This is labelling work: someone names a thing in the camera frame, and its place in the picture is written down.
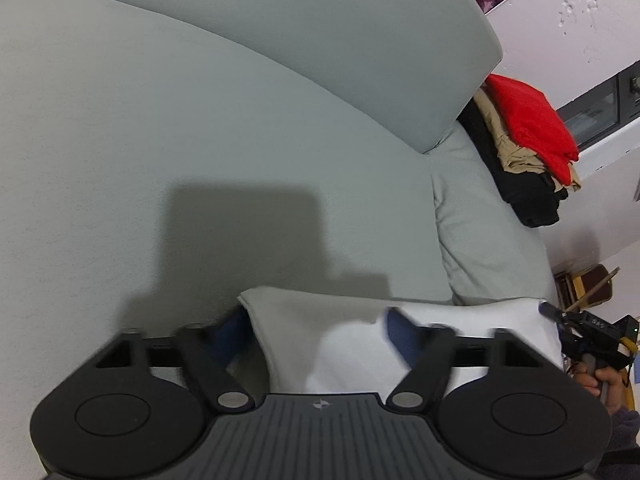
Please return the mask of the person right hand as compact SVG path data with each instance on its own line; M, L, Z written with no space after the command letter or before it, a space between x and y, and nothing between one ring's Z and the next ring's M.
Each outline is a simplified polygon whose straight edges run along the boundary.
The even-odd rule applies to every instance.
M608 414L614 415L623 407L623 377L614 368L598 368L590 372L587 364L580 362L574 367L573 378L582 388L601 400Z

